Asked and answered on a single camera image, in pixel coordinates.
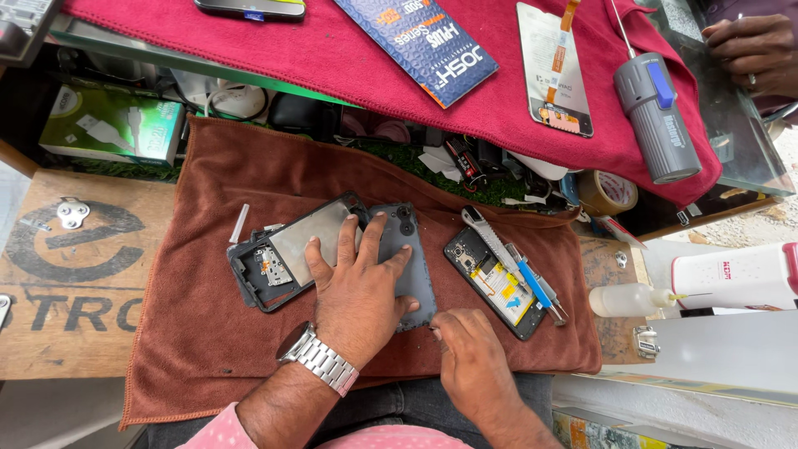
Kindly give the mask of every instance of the jeans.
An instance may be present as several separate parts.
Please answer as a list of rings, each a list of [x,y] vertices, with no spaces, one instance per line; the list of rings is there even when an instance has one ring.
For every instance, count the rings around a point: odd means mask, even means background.
[[[514,373],[521,399],[551,429],[551,375]],[[212,416],[178,423],[150,424],[151,449],[173,449],[186,443]],[[367,427],[408,424],[429,427],[461,439],[475,449],[490,447],[480,431],[454,408],[440,378],[403,380],[350,391],[322,422],[308,447],[316,447]]]

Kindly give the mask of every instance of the wooden table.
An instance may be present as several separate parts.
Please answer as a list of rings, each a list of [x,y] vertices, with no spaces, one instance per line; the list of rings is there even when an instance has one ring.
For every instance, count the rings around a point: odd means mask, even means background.
[[[172,218],[175,186],[40,169],[0,258],[0,293],[12,298],[0,331],[0,379],[123,376],[148,270]],[[66,231],[60,197],[92,209],[83,227]],[[588,288],[636,282],[634,264],[618,267],[627,244],[582,237]],[[606,364],[644,363],[632,349],[643,318],[596,319]]]

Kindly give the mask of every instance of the hand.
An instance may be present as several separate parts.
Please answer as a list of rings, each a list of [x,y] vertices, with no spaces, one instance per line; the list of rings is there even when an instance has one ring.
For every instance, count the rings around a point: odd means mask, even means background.
[[[755,95],[798,97],[798,56],[792,21],[782,14],[721,20],[701,34],[715,58],[725,60],[732,81]],[[751,83],[749,74],[756,82]]]
[[[412,296],[395,297],[393,289],[410,260],[405,245],[395,256],[377,264],[380,238],[388,217],[378,212],[363,232],[355,255],[358,216],[350,215],[338,236],[338,265],[322,259],[321,241],[312,237],[305,247],[310,273],[316,280],[316,334],[358,371],[390,340],[402,315],[418,310]]]
[[[438,312],[430,326],[441,340],[440,382],[457,410],[486,437],[526,409],[504,349],[481,310]]]

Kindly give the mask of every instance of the packing tape roll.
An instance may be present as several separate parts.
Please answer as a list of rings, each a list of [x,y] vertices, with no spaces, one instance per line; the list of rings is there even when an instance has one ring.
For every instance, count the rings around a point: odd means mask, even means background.
[[[587,170],[576,176],[579,203],[587,215],[615,215],[638,203],[637,186],[620,176],[598,170]]]

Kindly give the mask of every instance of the plastic squeeze bottle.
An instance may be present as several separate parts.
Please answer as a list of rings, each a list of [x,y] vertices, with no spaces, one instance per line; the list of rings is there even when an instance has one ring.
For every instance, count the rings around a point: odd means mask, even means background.
[[[673,307],[684,297],[687,295],[674,295],[667,288],[635,283],[594,288],[590,302],[598,316],[648,316],[659,308]]]

